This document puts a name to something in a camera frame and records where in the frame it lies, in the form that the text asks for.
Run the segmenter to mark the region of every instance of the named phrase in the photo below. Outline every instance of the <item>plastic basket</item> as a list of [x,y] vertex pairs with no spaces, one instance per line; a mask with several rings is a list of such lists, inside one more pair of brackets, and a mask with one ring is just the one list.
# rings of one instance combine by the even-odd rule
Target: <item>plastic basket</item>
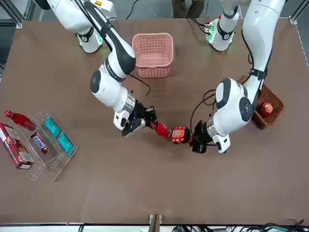
[[[241,80],[240,83],[243,84],[245,81],[246,78]],[[284,110],[284,105],[282,101],[265,84],[263,84],[260,96],[257,100],[257,108],[259,108],[260,105],[265,101],[270,102],[273,106],[273,112],[271,113],[271,115],[263,118],[255,110],[252,117],[252,120],[262,129],[265,127],[273,127]]]
[[132,39],[132,47],[139,77],[159,78],[169,75],[174,59],[174,43],[170,34],[136,34]]

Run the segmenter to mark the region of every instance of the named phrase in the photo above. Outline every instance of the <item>green light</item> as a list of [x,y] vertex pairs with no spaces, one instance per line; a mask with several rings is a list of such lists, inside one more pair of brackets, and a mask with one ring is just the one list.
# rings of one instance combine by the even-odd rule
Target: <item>green light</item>
[[213,39],[214,39],[215,34],[216,34],[216,31],[213,30],[213,31],[211,32],[211,34],[209,35],[209,40],[208,40],[208,42],[209,42],[210,44],[213,42]]
[[97,42],[98,42],[99,45],[103,44],[103,39],[102,39],[102,37],[100,35],[97,34],[96,35],[96,39],[97,39]]

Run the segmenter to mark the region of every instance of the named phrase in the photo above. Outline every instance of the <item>pink basket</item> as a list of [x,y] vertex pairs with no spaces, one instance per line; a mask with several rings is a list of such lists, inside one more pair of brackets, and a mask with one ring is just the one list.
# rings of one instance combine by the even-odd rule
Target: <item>pink basket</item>
[[159,78],[169,75],[174,59],[174,43],[170,34],[137,34],[132,39],[132,47],[139,77]]

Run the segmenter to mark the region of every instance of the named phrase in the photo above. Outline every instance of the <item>snickers bar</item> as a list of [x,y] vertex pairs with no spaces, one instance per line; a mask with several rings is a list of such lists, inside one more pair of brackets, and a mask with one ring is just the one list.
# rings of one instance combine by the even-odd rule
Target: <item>snickers bar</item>
[[46,155],[46,153],[49,151],[49,148],[44,144],[40,136],[35,132],[33,135],[31,135],[31,138],[35,141],[35,143],[41,149],[42,153]]

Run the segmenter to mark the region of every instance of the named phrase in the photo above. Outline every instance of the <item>brown table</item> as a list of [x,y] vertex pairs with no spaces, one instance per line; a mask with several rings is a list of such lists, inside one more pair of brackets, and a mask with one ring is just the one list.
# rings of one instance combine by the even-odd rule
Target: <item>brown table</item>
[[[136,33],[168,32],[175,61],[166,79],[147,79],[154,105],[168,127],[189,125],[203,93],[225,77],[240,79],[250,69],[242,41],[219,53],[205,44],[192,22],[119,22],[131,41]],[[0,121],[5,109],[28,115],[50,110],[80,146],[56,183],[30,181],[0,156],[0,222],[147,223],[309,223],[308,69],[295,26],[280,19],[267,85],[285,104],[273,129],[253,123],[233,133],[227,154],[209,148],[204,155],[173,145],[144,129],[129,139],[113,125],[113,110],[90,92],[90,78],[107,47],[86,54],[58,22],[25,22],[15,33],[0,85]],[[147,90],[128,77],[124,85],[137,98]],[[194,117],[206,120],[210,107]]]

